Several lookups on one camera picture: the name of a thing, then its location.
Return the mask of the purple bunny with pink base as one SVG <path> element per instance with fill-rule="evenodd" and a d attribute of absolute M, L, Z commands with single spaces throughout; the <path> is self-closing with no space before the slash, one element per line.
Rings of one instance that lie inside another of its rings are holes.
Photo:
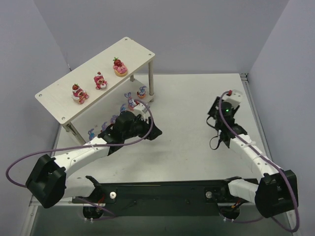
<path fill-rule="evenodd" d="M 123 111 L 126 111 L 127 108 L 126 108 L 126 104 L 123 104 L 121 107 L 120 107 L 120 113 L 123 112 Z"/>

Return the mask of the small purple bunny figure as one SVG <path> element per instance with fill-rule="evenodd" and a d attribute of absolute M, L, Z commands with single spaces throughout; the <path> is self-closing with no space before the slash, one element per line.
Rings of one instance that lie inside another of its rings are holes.
<path fill-rule="evenodd" d="M 107 128 L 107 122 L 104 122 L 103 125 L 101 126 L 101 132 L 106 130 Z"/>

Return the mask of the purple bunny with blue bow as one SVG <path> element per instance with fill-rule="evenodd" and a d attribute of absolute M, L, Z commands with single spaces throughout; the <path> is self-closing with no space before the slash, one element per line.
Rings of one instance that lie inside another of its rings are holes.
<path fill-rule="evenodd" d="M 88 131 L 89 140 L 91 141 L 95 137 L 94 128 Z"/>

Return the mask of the pink bear with strawberry hat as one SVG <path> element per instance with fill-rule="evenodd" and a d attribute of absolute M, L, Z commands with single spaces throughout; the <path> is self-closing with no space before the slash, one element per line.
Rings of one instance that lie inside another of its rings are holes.
<path fill-rule="evenodd" d="M 97 72 L 94 76 L 95 88 L 97 90 L 106 89 L 107 81 L 101 72 Z"/>

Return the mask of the pink striped bear with strawberry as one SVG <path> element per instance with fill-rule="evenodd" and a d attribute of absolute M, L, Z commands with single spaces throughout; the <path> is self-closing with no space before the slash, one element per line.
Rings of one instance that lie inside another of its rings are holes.
<path fill-rule="evenodd" d="M 85 90 L 81 89 L 78 84 L 74 84 L 72 86 L 72 99 L 74 100 L 74 102 L 78 104 L 83 104 L 88 98 L 89 95 L 86 93 Z"/>

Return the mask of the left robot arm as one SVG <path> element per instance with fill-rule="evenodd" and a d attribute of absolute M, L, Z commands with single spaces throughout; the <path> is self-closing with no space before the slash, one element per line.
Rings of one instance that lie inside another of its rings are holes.
<path fill-rule="evenodd" d="M 151 141 L 161 134 L 152 117 L 143 118 L 124 111 L 113 124 L 78 149 L 54 157 L 41 156 L 26 181 L 26 187 L 44 208 L 54 206 L 62 198 L 89 197 L 98 183 L 91 177 L 68 180 L 73 173 L 113 154 L 125 146 L 128 139 L 139 137 Z"/>

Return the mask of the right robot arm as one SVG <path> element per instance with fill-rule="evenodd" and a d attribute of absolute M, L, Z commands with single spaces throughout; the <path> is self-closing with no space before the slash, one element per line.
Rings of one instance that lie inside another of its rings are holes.
<path fill-rule="evenodd" d="M 240 107 L 241 95 L 232 93 L 226 100 L 217 97 L 208 117 L 215 120 L 213 128 L 219 143 L 236 152 L 254 174 L 258 183 L 242 178 L 230 180 L 229 193 L 254 203 L 265 217 L 296 210 L 298 207 L 297 177 L 291 170 L 283 170 L 272 162 L 251 140 L 247 131 L 235 122 L 234 115 Z"/>

